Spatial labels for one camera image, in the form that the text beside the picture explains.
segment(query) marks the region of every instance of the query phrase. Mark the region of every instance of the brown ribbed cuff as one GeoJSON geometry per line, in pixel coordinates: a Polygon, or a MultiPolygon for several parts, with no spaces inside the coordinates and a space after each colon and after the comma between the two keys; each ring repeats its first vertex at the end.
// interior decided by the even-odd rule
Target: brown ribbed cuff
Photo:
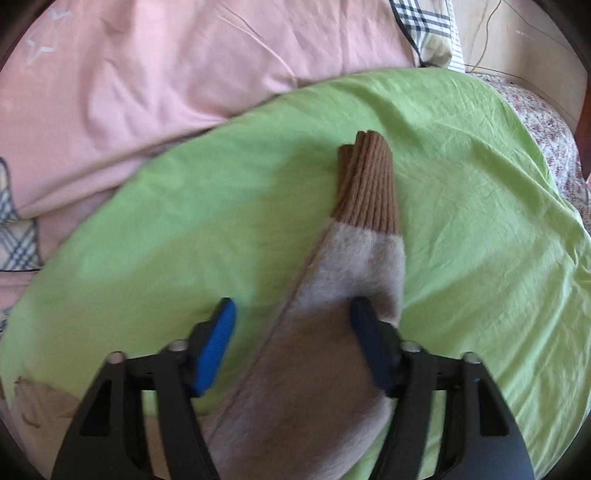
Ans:
{"type": "Polygon", "coordinates": [[[338,200],[332,218],[380,233],[397,232],[392,152],[377,132],[358,132],[339,148],[338,200]]]}

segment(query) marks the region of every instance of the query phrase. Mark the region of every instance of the bed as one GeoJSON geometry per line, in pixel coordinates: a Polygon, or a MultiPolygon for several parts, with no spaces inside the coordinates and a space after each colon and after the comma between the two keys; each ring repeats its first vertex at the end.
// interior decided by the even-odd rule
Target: bed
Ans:
{"type": "MultiPolygon", "coordinates": [[[[546,8],[552,11],[551,5],[546,8]]],[[[560,16],[554,15],[561,25],[560,16]]],[[[582,61],[587,61],[585,40],[581,37],[577,43],[576,32],[568,37],[577,46],[582,61]]],[[[458,356],[468,349],[482,353],[492,364],[517,415],[538,477],[545,475],[575,437],[589,411],[589,376],[581,373],[589,372],[589,236],[577,210],[556,189],[548,161],[539,150],[541,145],[532,141],[514,110],[500,96],[481,80],[460,73],[440,71],[416,76],[419,73],[387,70],[298,90],[171,150],[142,169],[57,251],[17,304],[11,315],[15,326],[0,345],[0,359],[11,359],[0,362],[2,377],[9,379],[8,384],[16,381],[17,391],[28,391],[33,395],[29,398],[51,396],[48,388],[66,393],[56,395],[61,419],[58,429],[63,428],[76,398],[83,394],[95,371],[94,365],[105,352],[124,349],[131,355],[150,353],[163,339],[182,336],[190,322],[201,318],[214,292],[230,290],[244,306],[244,323],[219,384],[199,406],[201,413],[210,411],[235,378],[241,359],[278,302],[329,208],[335,176],[332,152],[340,143],[350,141],[354,129],[374,128],[389,135],[400,162],[395,171],[408,259],[402,331],[434,353],[458,356]],[[424,97],[426,92],[437,89],[442,98],[456,95],[455,103],[460,106],[449,101],[432,105],[432,110],[421,106],[421,94],[424,97]],[[458,95],[459,91],[469,93],[458,95]],[[408,98],[406,103],[399,98],[400,93],[408,98]],[[464,116],[483,122],[477,100],[494,106],[493,117],[506,136],[470,130],[465,122],[455,120],[456,116],[464,116]],[[323,101],[332,107],[327,106],[322,118],[311,122],[313,113],[306,105],[322,105],[323,101]],[[396,106],[398,115],[385,107],[388,102],[396,106]],[[341,118],[339,112],[345,105],[354,106],[359,118],[341,118]],[[327,125],[338,127],[330,130],[327,125]],[[445,149],[441,155],[445,161],[425,160],[428,150],[421,152],[421,160],[417,156],[419,145],[428,144],[427,132],[435,127],[440,128],[437,139],[456,132],[455,146],[445,149]],[[417,138],[405,140],[397,128],[418,132],[417,138]],[[261,129],[272,131],[273,140],[256,139],[252,133],[261,129]],[[466,152],[484,155],[483,145],[488,145],[485,157],[490,163],[468,162],[466,152]],[[189,188],[183,179],[195,178],[191,158],[205,160],[199,165],[202,180],[191,182],[189,188]],[[226,166],[218,171],[220,164],[226,166]],[[453,188],[450,170],[464,179],[453,188]],[[421,179],[423,185],[417,188],[421,179]],[[430,179],[431,188],[426,189],[425,179],[430,179]],[[474,179],[482,191],[466,187],[474,179]],[[493,192],[493,186],[505,193],[493,192]],[[445,189],[453,192],[449,198],[445,189]],[[527,189],[531,198],[520,197],[521,189],[527,189]],[[304,191],[313,194],[298,206],[294,200],[304,198],[304,191]],[[420,206],[426,194],[433,199],[442,197],[449,204],[445,208],[420,206]],[[487,196],[494,200],[490,205],[480,199],[487,196]],[[240,207],[235,206],[238,198],[242,199],[240,207]],[[192,205],[207,206],[207,211],[217,214],[189,208],[192,205]],[[470,225],[486,225],[482,216],[470,215],[472,210],[481,210],[483,216],[496,222],[502,211],[506,215],[512,212],[514,217],[510,215],[505,228],[515,238],[512,245],[519,252],[517,256],[498,250],[503,235],[488,235],[485,239],[470,234],[470,225]],[[532,217],[534,212],[544,217],[543,223],[532,217]],[[175,222],[179,217],[185,221],[175,222]],[[413,218],[428,220],[417,222],[413,218]],[[547,240],[540,244],[529,237],[528,228],[519,227],[522,222],[547,240]],[[172,242],[178,246],[174,255],[165,252],[172,242]],[[93,248],[96,244],[109,248],[93,248]],[[476,249],[480,256],[464,259],[457,276],[450,275],[446,258],[473,249],[471,245],[476,244],[480,245],[476,249]],[[528,250],[529,257],[524,258],[529,260],[522,268],[509,266],[528,250]],[[200,251],[208,252],[209,258],[200,251]],[[495,258],[500,259],[498,265],[494,265],[495,258]],[[545,258],[542,264],[549,270],[536,272],[536,258],[545,258]],[[552,259],[561,259],[556,262],[559,272],[550,268],[552,259]],[[226,265],[226,273],[224,269],[220,272],[220,264],[226,265]],[[156,272],[166,271],[165,265],[174,265],[174,275],[157,276],[156,272]],[[234,272],[232,278],[227,274],[230,270],[234,272]],[[504,288],[491,298],[510,298],[510,313],[491,301],[469,300],[489,291],[490,278],[503,278],[503,271],[511,274],[504,278],[504,288]],[[520,285],[520,278],[529,280],[520,285]],[[540,281],[547,288],[534,287],[540,281]],[[65,288],[75,301],[64,297],[65,288]],[[524,301],[531,296],[539,305],[524,301]],[[132,308],[129,298],[142,298],[144,306],[132,308]],[[457,299],[463,299],[465,305],[459,312],[453,304],[457,299]],[[472,319],[483,315],[500,320],[491,322],[485,330],[471,330],[472,319]],[[157,320],[162,317],[170,322],[162,325],[157,320]],[[428,317],[432,320],[420,320],[428,317]],[[517,322],[521,317],[527,326],[517,322]],[[105,328],[105,319],[114,318],[125,321],[112,322],[105,328]],[[83,331],[76,329],[78,319],[86,322],[83,331]],[[141,335],[134,336],[138,329],[141,335]],[[520,330],[526,334],[520,336],[520,330]],[[469,335],[458,335],[468,331],[469,335]],[[491,344],[490,338],[499,343],[491,344]],[[499,345],[511,343],[507,351],[499,351],[499,345]],[[59,351],[52,347],[56,344],[60,344],[59,351]],[[72,368],[68,365],[73,358],[77,361],[72,368]],[[536,375],[541,380],[532,380],[536,375]],[[528,395],[519,386],[525,379],[535,385],[528,395]],[[558,382],[565,379],[576,385],[576,398],[568,400],[559,394],[558,382]],[[546,395],[548,403],[542,402],[549,391],[552,395],[546,395]],[[556,411],[563,413],[560,421],[535,425],[540,417],[556,419],[556,411]]],[[[508,89],[505,97],[511,103],[510,85],[496,85],[496,89],[501,94],[508,89]]],[[[516,103],[511,106],[519,110],[516,103]]],[[[435,433],[433,438],[428,456],[431,459],[436,450],[435,433]]],[[[374,460],[375,449],[353,467],[348,478],[365,478],[374,460]]],[[[425,469],[428,473],[428,462],[425,469]]]]}

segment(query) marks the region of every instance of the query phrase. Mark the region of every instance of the screw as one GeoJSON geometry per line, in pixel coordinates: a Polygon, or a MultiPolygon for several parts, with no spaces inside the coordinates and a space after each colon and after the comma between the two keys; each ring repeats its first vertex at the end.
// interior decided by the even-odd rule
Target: screw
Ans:
{"type": "Polygon", "coordinates": [[[125,354],[123,352],[113,352],[107,355],[107,361],[114,365],[125,362],[125,354]]]}
{"type": "Polygon", "coordinates": [[[417,342],[406,341],[400,344],[400,348],[407,353],[419,353],[423,347],[420,346],[417,342]]]}
{"type": "Polygon", "coordinates": [[[478,365],[482,363],[482,360],[480,360],[478,355],[473,352],[464,353],[464,361],[472,365],[478,365]]]}
{"type": "Polygon", "coordinates": [[[184,352],[188,348],[189,342],[185,339],[175,340],[174,342],[170,342],[168,344],[168,350],[171,352],[184,352]]]}

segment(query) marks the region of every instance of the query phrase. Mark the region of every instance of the green fabric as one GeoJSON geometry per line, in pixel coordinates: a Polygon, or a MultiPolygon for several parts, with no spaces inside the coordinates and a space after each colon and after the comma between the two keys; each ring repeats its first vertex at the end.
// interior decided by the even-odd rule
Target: green fabric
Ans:
{"type": "MultiPolygon", "coordinates": [[[[335,203],[336,149],[360,129],[383,133],[394,153],[402,335],[439,355],[478,352],[546,473],[591,405],[591,242],[511,108],[446,70],[298,90],[144,167],[19,301],[2,379],[82,396],[107,353],[154,353],[231,296],[237,331],[197,404],[211,410],[314,243],[335,203]]],[[[347,478],[366,478],[378,448],[347,478]]]]}

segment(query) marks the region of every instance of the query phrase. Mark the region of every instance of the pink bed sheet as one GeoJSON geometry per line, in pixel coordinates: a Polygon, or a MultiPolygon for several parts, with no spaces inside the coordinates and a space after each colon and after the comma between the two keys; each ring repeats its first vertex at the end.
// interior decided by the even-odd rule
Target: pink bed sheet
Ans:
{"type": "Polygon", "coordinates": [[[0,72],[0,310],[166,142],[413,62],[388,0],[57,0],[0,72]]]}

